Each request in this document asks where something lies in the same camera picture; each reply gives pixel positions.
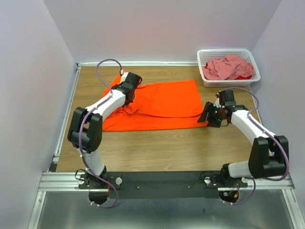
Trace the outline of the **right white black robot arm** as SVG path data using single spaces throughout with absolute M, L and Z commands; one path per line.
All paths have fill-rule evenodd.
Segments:
M 288 139 L 260 124 L 252 115 L 255 108 L 249 110 L 244 105 L 238 105 L 232 87 L 220 90 L 216 98 L 214 103 L 205 104 L 198 122 L 219 128 L 225 120 L 237 127 L 252 144 L 247 161 L 223 165 L 219 175 L 220 183 L 230 187 L 237 178 L 263 178 L 270 181 L 285 179 L 290 170 Z

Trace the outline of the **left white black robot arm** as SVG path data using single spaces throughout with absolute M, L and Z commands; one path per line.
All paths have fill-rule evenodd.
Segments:
M 142 82 L 142 77 L 131 72 L 119 75 L 119 83 L 108 87 L 109 92 L 96 103 L 86 107 L 77 107 L 72 115 L 68 131 L 68 141 L 76 148 L 85 165 L 85 177 L 76 177 L 80 185 L 90 184 L 94 188 L 120 188 L 122 178 L 115 178 L 112 185 L 107 180 L 107 169 L 103 163 L 99 147 L 102 141 L 103 122 L 116 109 L 129 105 L 135 98 L 135 90 Z

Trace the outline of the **orange t shirt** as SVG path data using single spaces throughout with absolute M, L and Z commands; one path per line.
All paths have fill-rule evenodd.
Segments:
M 206 127 L 195 80 L 139 85 L 132 103 L 119 107 L 103 122 L 103 131 L 151 131 Z

